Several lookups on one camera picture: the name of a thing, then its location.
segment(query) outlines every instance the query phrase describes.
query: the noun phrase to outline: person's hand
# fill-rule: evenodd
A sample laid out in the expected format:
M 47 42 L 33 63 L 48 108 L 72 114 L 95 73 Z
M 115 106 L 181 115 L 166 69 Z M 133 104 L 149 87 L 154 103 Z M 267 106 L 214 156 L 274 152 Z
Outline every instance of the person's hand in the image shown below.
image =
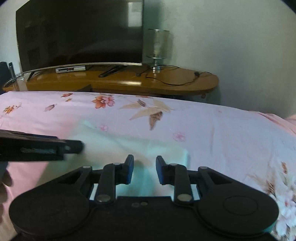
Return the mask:
M 10 187 L 12 185 L 12 179 L 9 175 L 9 172 L 6 171 L 3 175 L 2 180 L 0 181 L 0 223 L 2 222 L 2 215 L 4 212 L 3 203 L 7 201 L 7 190 L 6 186 Z

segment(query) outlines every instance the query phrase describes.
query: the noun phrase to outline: black cable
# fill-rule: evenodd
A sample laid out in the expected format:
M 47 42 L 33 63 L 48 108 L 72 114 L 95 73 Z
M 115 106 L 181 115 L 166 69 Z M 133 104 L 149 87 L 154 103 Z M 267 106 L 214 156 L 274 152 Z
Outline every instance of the black cable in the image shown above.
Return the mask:
M 166 82 L 163 82 L 162 80 L 159 80 L 159 79 L 156 79 L 154 77 L 148 77 L 148 73 L 146 73 L 146 76 L 145 78 L 147 79 L 154 79 L 154 80 L 158 80 L 159 82 L 165 84 L 165 85 L 170 85 L 170 86 L 182 86 L 182 85 L 186 85 L 186 84 L 191 84 L 193 82 L 195 82 L 201 75 L 202 73 L 199 73 L 199 72 L 194 72 L 194 75 L 196 76 L 192 81 L 189 81 L 189 82 L 186 82 L 186 83 L 183 83 L 183 84 L 170 84 L 170 83 L 166 83 Z
M 175 67 L 175 68 L 180 68 L 179 66 L 175 66 L 175 65 L 170 65 L 170 64 L 159 64 L 157 66 L 171 66 L 171 67 Z
M 145 73 L 147 70 L 151 69 L 151 67 L 148 67 L 148 69 L 144 70 L 141 73 L 136 73 L 136 76 L 140 77 L 143 73 Z
M 33 74 L 35 73 L 35 71 L 32 71 L 27 79 L 27 82 L 32 78 Z
M 175 65 L 169 65 L 169 64 L 159 64 L 159 65 L 156 65 L 156 66 L 152 66 L 152 67 L 148 67 L 148 69 L 144 70 L 143 72 L 141 73 L 136 73 L 136 76 L 140 77 L 143 73 L 145 73 L 146 71 L 150 70 L 150 69 L 153 69 L 154 67 L 158 67 L 158 66 L 171 66 L 171 67 L 175 67 L 177 69 L 179 69 L 180 67 L 178 66 L 175 66 Z

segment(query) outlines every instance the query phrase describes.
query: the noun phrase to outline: circular pad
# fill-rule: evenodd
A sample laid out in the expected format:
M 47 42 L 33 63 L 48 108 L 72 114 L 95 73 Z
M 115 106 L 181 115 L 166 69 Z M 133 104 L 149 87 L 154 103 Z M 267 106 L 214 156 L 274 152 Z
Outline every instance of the circular pad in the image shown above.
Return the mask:
M 276 202 L 246 185 L 216 185 L 197 203 L 199 216 L 227 236 L 256 236 L 278 218 Z
M 49 183 L 12 201 L 9 216 L 17 231 L 56 237 L 78 226 L 89 212 L 89 201 L 67 184 Z

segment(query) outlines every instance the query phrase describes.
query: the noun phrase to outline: lamp base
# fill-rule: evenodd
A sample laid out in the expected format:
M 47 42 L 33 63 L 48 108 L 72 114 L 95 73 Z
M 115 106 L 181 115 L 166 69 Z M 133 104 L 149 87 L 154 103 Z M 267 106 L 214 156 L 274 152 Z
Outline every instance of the lamp base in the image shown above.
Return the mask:
M 154 59 L 154 66 L 152 68 L 153 73 L 159 73 L 160 72 L 160 66 L 158 63 L 158 59 Z

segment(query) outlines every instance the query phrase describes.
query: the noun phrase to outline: leaf print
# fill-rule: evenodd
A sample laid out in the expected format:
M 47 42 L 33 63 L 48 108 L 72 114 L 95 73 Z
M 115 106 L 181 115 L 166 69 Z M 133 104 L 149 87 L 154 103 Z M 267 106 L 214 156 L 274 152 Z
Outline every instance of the leaf print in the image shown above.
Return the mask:
M 72 95 L 73 93 L 68 93 L 68 94 L 63 94 L 61 97 L 68 97 L 70 95 Z
M 289 234 L 287 236 L 288 240 L 295 240 L 296 238 L 296 226 L 289 229 Z
M 121 108 L 119 109 L 138 109 L 138 108 L 141 108 L 142 106 L 138 103 L 134 103 L 134 104 L 127 104 L 127 105 L 124 105 L 122 106 Z
M 150 115 L 150 117 L 149 117 L 149 125 L 150 125 L 150 130 L 151 131 L 154 129 L 156 122 L 160 121 L 162 116 L 163 116 L 162 111 L 157 112 L 156 114 Z
M 19 105 L 16 105 L 15 107 L 16 107 L 17 109 L 20 108 L 20 107 L 22 107 L 22 103 L 20 103 Z
M 50 111 L 50 110 L 52 110 L 55 106 L 56 106 L 56 105 L 52 104 L 52 105 L 46 107 L 44 111 Z
M 159 111 L 161 111 L 161 109 L 157 108 L 157 107 L 146 108 L 146 109 L 140 110 L 138 113 L 136 113 L 134 116 L 132 116 L 132 118 L 130 118 L 130 120 L 134 120 L 136 118 L 143 117 L 143 116 L 154 115 Z
M 136 95 L 136 97 L 153 99 L 153 97 L 145 96 L 145 95 Z
M 170 112 L 171 108 L 168 107 L 165 103 L 163 103 L 162 101 L 159 100 L 155 100 L 153 99 L 153 103 L 155 106 L 157 106 L 158 108 L 162 109 L 165 112 Z
M 275 194 L 275 185 L 272 182 L 269 182 L 268 180 L 266 180 L 266 186 L 267 186 L 267 191 L 266 193 L 269 194 Z
M 284 174 L 288 174 L 287 164 L 284 163 L 284 162 L 282 162 L 282 163 L 281 163 L 281 167 L 283 168 L 283 172 L 284 172 Z
M 137 103 L 143 107 L 146 107 L 146 103 L 144 101 L 141 101 L 140 99 L 138 99 Z

